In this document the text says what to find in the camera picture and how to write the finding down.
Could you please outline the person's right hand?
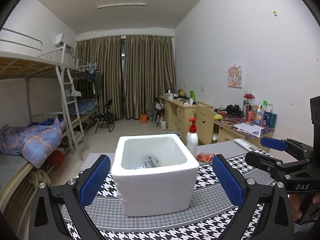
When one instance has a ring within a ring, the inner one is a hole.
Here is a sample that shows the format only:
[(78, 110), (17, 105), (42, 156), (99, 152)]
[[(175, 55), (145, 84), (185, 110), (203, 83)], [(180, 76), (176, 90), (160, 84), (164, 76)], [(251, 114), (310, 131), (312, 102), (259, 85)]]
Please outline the person's right hand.
[(289, 195), (289, 202), (291, 206), (293, 221), (296, 222), (302, 217), (302, 212), (300, 210), (300, 199), (297, 195), (291, 194)]

